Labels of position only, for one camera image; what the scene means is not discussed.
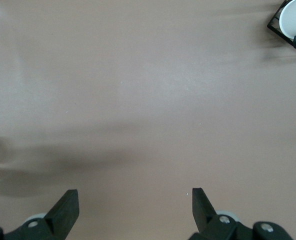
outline beige tabletop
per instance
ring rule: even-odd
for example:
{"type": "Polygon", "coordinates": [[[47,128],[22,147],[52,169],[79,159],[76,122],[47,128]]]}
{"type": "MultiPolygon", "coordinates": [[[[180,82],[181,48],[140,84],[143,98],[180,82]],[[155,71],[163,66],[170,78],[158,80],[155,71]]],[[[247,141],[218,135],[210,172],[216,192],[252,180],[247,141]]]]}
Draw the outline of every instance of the beige tabletop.
{"type": "Polygon", "coordinates": [[[187,240],[192,188],[296,240],[282,0],[0,0],[0,226],[78,189],[68,240],[187,240]]]}

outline white mug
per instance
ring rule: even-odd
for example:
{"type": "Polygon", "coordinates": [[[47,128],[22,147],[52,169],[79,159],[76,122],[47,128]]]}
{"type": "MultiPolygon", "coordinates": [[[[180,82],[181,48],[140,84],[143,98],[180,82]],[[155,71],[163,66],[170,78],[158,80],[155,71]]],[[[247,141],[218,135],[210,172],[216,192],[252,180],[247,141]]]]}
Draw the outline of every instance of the white mug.
{"type": "Polygon", "coordinates": [[[290,1],[281,11],[279,26],[282,33],[294,39],[296,36],[296,0],[290,1]]]}

